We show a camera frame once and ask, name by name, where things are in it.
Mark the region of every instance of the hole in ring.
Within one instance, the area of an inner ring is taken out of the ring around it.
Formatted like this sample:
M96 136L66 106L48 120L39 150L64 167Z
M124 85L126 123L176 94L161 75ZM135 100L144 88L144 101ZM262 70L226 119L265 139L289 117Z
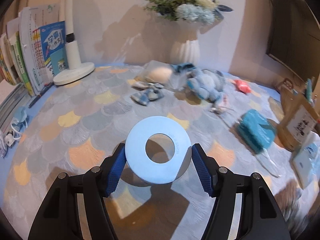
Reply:
M146 143L146 153L153 162L166 163L171 160L174 154L173 141L164 134L154 134Z

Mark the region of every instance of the flower vase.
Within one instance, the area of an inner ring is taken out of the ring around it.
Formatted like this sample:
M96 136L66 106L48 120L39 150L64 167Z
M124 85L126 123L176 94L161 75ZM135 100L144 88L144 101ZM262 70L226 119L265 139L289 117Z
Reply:
M200 59L198 31L201 24L178 20L180 31L177 40L173 43L170 63L174 65L192 63L197 65Z

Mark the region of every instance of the artificial flower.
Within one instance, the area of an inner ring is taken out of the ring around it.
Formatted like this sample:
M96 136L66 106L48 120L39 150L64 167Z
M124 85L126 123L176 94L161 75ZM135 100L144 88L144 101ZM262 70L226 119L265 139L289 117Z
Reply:
M204 24L212 24L216 20L213 11L208 8L202 7L201 10L199 10L199 18L198 21L202 22Z
M193 4L182 4L176 8L176 15L178 18L185 19L187 21L193 22L199 18L200 15L199 6Z
M198 5L201 5L205 8L209 8L209 9L214 9L218 6L217 3L215 3L211 0L196 0L196 3Z

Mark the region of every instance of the black pen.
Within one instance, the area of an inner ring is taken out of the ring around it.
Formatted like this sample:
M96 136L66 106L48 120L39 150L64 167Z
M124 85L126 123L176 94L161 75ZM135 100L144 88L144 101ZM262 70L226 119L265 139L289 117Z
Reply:
M34 106L34 104L39 100L40 97L42 97L44 95L44 93L46 93L50 87L52 87L53 82L45 85L45 87L41 90L40 94L36 96L35 99L32 100L32 102L30 103L28 108L31 108Z

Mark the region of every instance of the red candy wrapper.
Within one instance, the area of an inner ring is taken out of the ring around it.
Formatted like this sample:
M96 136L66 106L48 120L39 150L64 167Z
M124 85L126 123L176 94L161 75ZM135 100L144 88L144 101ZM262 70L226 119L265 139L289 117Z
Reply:
M243 92L243 93L245 93L245 94L251 93L251 88L249 87L249 85L248 85L245 81L240 80L240 79L237 79L237 80L235 80L235 83L236 83L236 85L237 85L237 88L238 88L241 92Z

